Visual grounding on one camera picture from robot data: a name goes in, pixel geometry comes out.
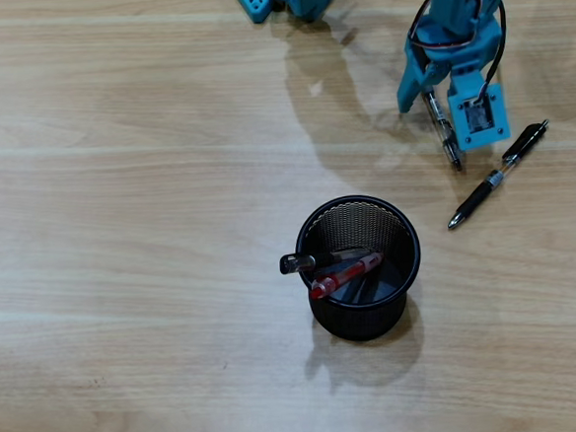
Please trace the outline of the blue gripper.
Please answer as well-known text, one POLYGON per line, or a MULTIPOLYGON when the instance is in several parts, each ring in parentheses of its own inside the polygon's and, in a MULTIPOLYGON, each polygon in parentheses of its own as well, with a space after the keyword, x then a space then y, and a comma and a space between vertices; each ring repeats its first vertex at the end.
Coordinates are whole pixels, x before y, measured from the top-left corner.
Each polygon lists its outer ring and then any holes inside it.
POLYGON ((405 68, 397 88, 399 112, 409 112, 422 89, 449 75, 454 58, 487 62, 502 32, 494 17, 501 0, 425 0, 409 29, 405 68))

